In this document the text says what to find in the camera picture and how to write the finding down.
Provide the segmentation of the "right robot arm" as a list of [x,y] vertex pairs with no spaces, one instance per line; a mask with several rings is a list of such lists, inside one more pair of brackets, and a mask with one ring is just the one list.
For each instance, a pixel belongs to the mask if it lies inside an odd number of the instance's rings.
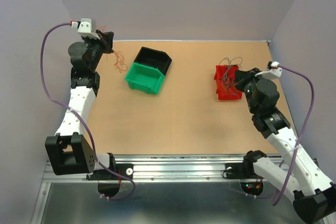
[[277,190],[273,205],[286,196],[305,223],[315,223],[335,213],[335,183],[317,166],[301,145],[289,121],[276,107],[280,94],[273,79],[283,67],[270,66],[235,72],[235,88],[245,94],[255,128],[278,151],[289,169],[284,171],[261,151],[245,155],[244,175],[264,178]]

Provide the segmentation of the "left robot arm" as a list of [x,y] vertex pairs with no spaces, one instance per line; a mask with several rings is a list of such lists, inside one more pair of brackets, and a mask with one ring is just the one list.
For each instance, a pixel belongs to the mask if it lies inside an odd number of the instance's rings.
[[97,155],[93,143],[88,142],[87,119],[97,97],[100,76],[96,71],[103,54],[113,52],[113,32],[97,32],[99,38],[82,37],[68,48],[70,62],[70,100],[64,107],[63,121],[53,136],[45,141],[45,148],[56,175],[89,174],[95,169]]

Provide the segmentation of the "red plastic bin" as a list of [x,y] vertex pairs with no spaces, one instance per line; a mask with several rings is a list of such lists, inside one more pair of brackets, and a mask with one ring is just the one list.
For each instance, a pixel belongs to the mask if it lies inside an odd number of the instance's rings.
[[242,92],[235,88],[235,71],[238,65],[216,65],[214,80],[216,81],[216,94],[221,101],[240,100]]

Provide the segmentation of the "green plastic bin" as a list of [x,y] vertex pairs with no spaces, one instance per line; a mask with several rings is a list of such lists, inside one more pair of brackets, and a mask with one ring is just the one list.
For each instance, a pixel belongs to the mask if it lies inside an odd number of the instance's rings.
[[129,88],[147,94],[158,94],[164,79],[165,75],[159,69],[139,63],[133,63],[125,77]]

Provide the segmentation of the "black plastic bin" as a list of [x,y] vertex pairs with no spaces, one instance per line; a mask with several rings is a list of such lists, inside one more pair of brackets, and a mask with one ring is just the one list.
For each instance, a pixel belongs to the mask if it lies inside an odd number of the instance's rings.
[[172,58],[163,51],[141,47],[134,59],[135,63],[159,69],[165,76],[172,63]]

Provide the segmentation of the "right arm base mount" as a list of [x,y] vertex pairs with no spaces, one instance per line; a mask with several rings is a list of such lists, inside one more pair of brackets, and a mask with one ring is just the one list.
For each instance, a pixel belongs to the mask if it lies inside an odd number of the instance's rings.
[[263,178],[243,163],[226,163],[222,177],[239,180],[241,192],[247,195],[260,196],[264,189]]

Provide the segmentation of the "aluminium mounting rail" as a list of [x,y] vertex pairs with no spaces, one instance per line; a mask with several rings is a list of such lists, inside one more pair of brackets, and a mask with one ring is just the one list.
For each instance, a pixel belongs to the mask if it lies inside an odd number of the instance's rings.
[[90,133],[72,114],[62,120],[65,136],[46,139],[51,167],[63,177],[84,177],[114,154],[120,172],[133,166],[135,182],[219,180],[225,163],[240,162],[260,150],[275,162],[279,154],[255,129],[245,99],[219,101],[215,67],[225,57],[243,66],[263,67],[271,59],[265,42],[246,41],[119,41],[130,68],[141,46],[172,57],[158,94],[132,90],[125,73],[104,55],[98,65],[97,93],[79,88],[72,107],[83,105]]

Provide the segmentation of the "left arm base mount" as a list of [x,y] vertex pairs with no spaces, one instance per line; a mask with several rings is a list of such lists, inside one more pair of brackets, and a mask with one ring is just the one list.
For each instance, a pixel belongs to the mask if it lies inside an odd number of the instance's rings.
[[97,182],[99,197],[107,201],[130,197],[136,188],[133,181],[134,165],[131,163],[116,164],[109,169],[113,173],[105,169],[95,170],[93,173],[86,175],[86,180]]

